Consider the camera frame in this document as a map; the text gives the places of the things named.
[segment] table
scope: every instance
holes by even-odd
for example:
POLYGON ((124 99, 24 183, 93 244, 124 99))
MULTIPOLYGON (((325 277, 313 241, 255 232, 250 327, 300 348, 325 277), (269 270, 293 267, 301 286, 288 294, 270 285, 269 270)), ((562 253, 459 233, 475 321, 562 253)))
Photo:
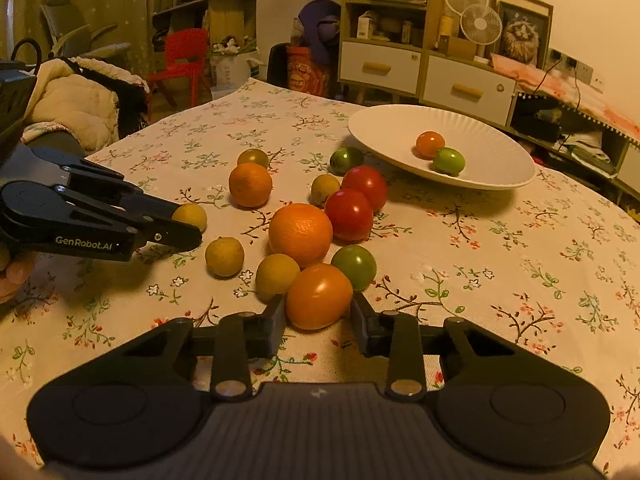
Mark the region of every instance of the table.
MULTIPOLYGON (((250 80, 92 156, 151 194, 202 204, 209 226, 203 245, 189 253, 149 244, 129 263, 40 258, 0 318, 0 431, 18 452, 41 463, 24 415, 53 377, 174 317, 206 326, 233 312, 261 311, 252 283, 268 223, 283 204, 306 201, 337 146, 356 143, 347 123, 358 108, 250 80), (270 201, 256 211, 236 209, 226 188, 248 147, 269 153, 274 182, 270 201), (235 236, 244 246, 244 269, 231 280, 215 280, 205 268, 204 249, 218 236, 235 236)), ((467 317, 591 381, 611 408, 596 465, 613 473, 637 462, 640 226, 543 168, 524 188, 485 192, 421 180, 370 155, 367 164, 390 183, 390 201, 364 242, 378 261, 366 291, 372 306, 434 325, 467 317)), ((425 364, 431 387, 441 387, 437 360, 425 364)), ((287 329, 279 355, 256 363, 252 378, 382 382, 385 372, 383 359, 358 354, 339 322, 312 335, 287 329)), ((205 360, 196 375, 205 388, 205 360)))

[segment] red chair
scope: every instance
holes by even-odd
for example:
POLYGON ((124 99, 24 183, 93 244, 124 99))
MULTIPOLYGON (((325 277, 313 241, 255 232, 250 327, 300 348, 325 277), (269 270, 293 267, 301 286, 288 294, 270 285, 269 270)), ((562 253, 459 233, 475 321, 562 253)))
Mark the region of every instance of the red chair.
MULTIPOLYGON (((166 70, 149 76, 146 80, 149 84, 150 92, 158 85, 159 91, 166 98, 168 103, 175 108, 174 98, 169 94, 163 79, 174 77, 188 77, 191 79, 191 107, 197 104, 198 83, 203 83, 209 90, 209 85, 204 79, 204 67, 206 63, 205 54, 209 47, 209 34, 203 28, 187 28, 174 34, 169 34, 164 42, 164 58, 166 59, 166 70), (176 63, 178 59, 190 60, 187 63, 176 63)), ((151 115, 151 102, 148 104, 148 113, 151 115)))

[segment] framed picture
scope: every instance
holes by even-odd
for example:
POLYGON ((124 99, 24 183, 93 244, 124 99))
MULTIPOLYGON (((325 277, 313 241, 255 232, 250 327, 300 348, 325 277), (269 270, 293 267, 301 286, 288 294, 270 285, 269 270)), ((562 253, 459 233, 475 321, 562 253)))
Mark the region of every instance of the framed picture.
POLYGON ((553 6, 539 0, 493 0, 502 36, 494 53, 544 70, 551 36, 553 6))

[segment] gray office chair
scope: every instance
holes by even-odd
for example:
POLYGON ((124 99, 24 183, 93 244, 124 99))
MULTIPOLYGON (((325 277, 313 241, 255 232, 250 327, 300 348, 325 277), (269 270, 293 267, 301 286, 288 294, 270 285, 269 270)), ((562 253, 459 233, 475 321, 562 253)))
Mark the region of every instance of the gray office chair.
POLYGON ((87 57, 108 60, 131 48, 130 43, 113 43, 92 50, 94 41, 118 27, 111 23, 95 32, 90 31, 80 10, 70 0, 46 0, 40 6, 47 21, 53 46, 49 57, 87 57))

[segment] plate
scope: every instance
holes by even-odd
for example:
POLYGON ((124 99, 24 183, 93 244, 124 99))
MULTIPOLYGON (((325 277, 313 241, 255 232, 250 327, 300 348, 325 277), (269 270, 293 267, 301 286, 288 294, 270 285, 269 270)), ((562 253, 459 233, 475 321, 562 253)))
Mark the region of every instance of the plate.
POLYGON ((523 147, 488 124, 455 112, 417 105, 364 108, 349 119, 349 131, 380 158, 430 180, 472 189, 514 189, 536 175, 533 159, 523 147), (447 146, 465 157, 458 176, 431 169, 431 161, 412 152, 423 132, 441 134, 447 146))

